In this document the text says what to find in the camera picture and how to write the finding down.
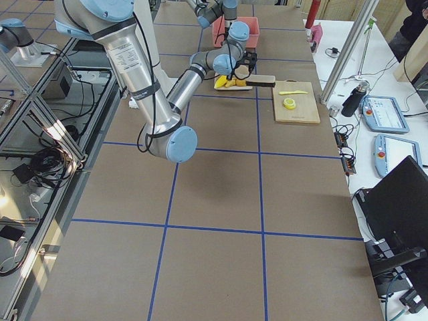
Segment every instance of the computer monitor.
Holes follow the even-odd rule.
[[[428,251],[428,176],[408,156],[366,196],[366,215],[373,235],[385,239],[394,254],[414,247]],[[428,258],[403,266],[428,306]]]

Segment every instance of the pink bin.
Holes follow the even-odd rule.
[[[257,20],[257,17],[238,17],[237,20],[245,22],[249,27],[249,38],[247,40],[247,48],[256,48],[257,41],[259,40],[259,35],[260,35],[259,21]],[[225,33],[225,20],[223,17],[220,17],[219,19],[214,21],[212,26],[214,47],[221,47],[221,42],[223,41],[223,38],[224,38],[224,36],[221,35],[222,33]]]

